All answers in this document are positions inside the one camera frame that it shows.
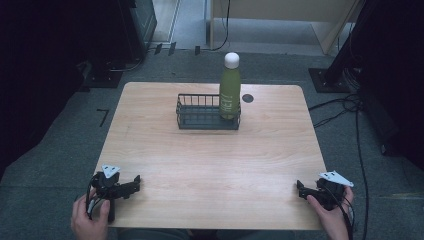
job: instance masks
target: black metal basket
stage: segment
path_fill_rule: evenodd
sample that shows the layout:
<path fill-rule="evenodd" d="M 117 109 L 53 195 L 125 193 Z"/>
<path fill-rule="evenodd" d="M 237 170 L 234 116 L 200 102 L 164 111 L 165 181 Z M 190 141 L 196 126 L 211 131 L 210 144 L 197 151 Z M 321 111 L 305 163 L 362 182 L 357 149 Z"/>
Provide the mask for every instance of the black metal basket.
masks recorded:
<path fill-rule="evenodd" d="M 178 94 L 177 122 L 180 129 L 238 130 L 238 111 L 226 116 L 219 114 L 219 94 Z"/>

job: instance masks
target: white cap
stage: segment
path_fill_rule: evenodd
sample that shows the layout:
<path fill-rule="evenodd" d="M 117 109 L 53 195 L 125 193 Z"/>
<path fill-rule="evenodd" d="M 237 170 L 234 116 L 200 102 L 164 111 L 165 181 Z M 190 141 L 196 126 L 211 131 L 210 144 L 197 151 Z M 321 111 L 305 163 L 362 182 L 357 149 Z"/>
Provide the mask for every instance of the white cap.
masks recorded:
<path fill-rule="evenodd" d="M 237 53 L 231 52 L 225 55 L 225 67 L 229 69 L 238 68 L 240 57 Z"/>

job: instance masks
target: wooden table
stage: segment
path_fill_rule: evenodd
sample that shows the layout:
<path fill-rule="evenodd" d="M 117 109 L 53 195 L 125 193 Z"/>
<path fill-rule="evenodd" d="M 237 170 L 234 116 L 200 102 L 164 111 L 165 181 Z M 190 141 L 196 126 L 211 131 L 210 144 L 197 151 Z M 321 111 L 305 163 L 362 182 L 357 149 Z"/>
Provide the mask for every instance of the wooden table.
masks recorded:
<path fill-rule="evenodd" d="M 326 171 L 302 89 L 242 85 L 239 130 L 180 130 L 179 93 L 218 93 L 217 84 L 128 83 L 96 171 L 121 167 L 120 183 L 143 179 L 116 201 L 113 227 L 320 229 L 298 197 Z"/>

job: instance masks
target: hand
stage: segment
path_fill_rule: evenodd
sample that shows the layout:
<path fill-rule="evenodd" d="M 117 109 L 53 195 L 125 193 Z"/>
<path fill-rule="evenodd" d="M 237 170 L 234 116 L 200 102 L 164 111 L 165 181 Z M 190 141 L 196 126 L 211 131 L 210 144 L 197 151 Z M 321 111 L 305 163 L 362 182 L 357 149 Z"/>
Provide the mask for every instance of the hand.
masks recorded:
<path fill-rule="evenodd" d="M 345 200 L 342 203 L 342 207 L 344 211 L 348 214 L 349 213 L 349 203 L 352 203 L 353 201 L 353 192 L 350 187 L 345 186 Z M 314 198 L 311 195 L 307 196 L 308 202 L 312 205 L 312 207 L 315 209 L 315 212 L 318 214 L 318 217 L 321 221 L 322 227 L 327 232 L 328 237 L 332 240 L 348 240 L 349 235 L 347 232 L 345 220 L 343 218 L 343 213 L 340 210 L 339 207 L 334 208 L 331 211 L 326 210 L 323 208 L 318 200 Z"/>
<path fill-rule="evenodd" d="M 90 192 L 90 199 L 95 189 Z M 98 220 L 90 220 L 86 212 L 86 195 L 74 202 L 72 209 L 71 228 L 78 240 L 105 240 L 107 239 L 107 217 L 110 210 L 110 202 L 105 200 L 100 207 Z"/>

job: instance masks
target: controller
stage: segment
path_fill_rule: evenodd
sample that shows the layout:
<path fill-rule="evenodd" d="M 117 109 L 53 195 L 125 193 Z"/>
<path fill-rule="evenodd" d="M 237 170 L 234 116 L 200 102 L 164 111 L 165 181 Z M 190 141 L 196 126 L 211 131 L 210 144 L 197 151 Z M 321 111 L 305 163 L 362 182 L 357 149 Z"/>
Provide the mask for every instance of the controller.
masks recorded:
<path fill-rule="evenodd" d="M 119 172 L 107 178 L 104 172 L 97 172 L 91 179 L 91 186 L 96 189 L 96 198 L 105 199 L 110 201 L 110 210 L 108 221 L 115 220 L 115 199 L 124 198 L 128 199 L 131 194 L 140 191 L 140 175 L 134 178 L 133 182 L 119 184 Z M 91 218 L 91 213 L 97 199 L 87 201 L 87 213 Z"/>
<path fill-rule="evenodd" d="M 339 205 L 344 197 L 342 184 L 330 182 L 324 178 L 317 181 L 317 190 L 306 188 L 299 180 L 297 180 L 297 189 L 299 197 L 306 200 L 308 195 L 312 195 L 328 211 L 333 210 L 335 205 Z"/>

